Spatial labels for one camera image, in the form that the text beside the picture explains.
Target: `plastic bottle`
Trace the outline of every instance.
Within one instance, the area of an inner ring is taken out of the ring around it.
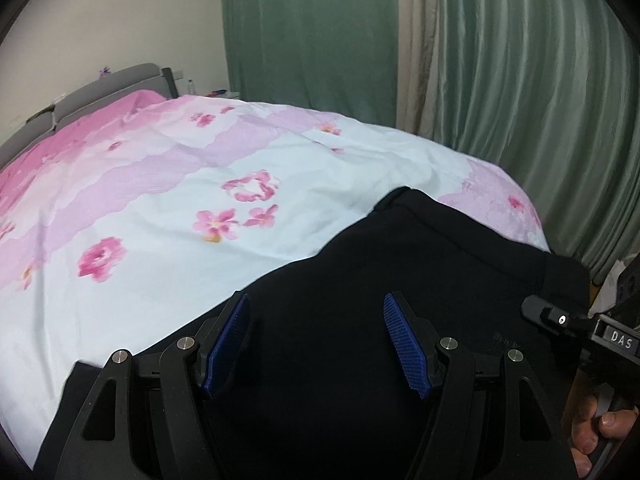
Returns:
[[[193,79],[189,79],[189,81],[187,81],[187,94],[198,95],[196,93],[196,83],[193,82]]]

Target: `floral bedspread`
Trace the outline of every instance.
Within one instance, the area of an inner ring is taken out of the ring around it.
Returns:
[[[411,186],[547,250],[502,170],[332,113],[140,91],[0,173],[0,422],[33,465],[77,360],[136,353]]]

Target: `blue gripper pad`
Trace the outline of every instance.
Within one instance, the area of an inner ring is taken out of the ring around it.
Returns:
[[[207,374],[202,383],[202,389],[208,397],[218,393],[229,378],[236,358],[240,353],[242,340],[249,328],[251,319],[250,305],[249,296],[244,294],[230,314],[211,352],[209,352]]]
[[[427,357],[393,294],[385,296],[383,313],[386,329],[396,348],[409,387],[418,392],[421,399],[427,398],[432,389],[427,372]]]

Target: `silver screw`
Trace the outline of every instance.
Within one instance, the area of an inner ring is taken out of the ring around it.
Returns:
[[[196,340],[193,337],[189,337],[189,336],[181,337],[180,339],[178,339],[178,342],[176,343],[176,345],[180,350],[188,350],[195,344],[196,344]]]
[[[514,363],[519,363],[524,359],[524,355],[522,354],[522,352],[520,350],[516,350],[515,348],[512,348],[507,352],[507,357]]]
[[[113,353],[111,359],[114,363],[120,364],[126,361],[127,357],[129,357],[129,353],[126,350],[118,350],[117,352]]]
[[[440,346],[442,346],[445,350],[455,350],[458,348],[458,342],[452,337],[443,337],[440,340]]]

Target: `shiny green curtain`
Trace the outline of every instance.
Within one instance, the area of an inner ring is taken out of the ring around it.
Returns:
[[[604,0],[439,0],[434,140],[504,168],[602,282],[640,232],[640,63]]]
[[[396,122],[397,0],[223,0],[242,99]]]

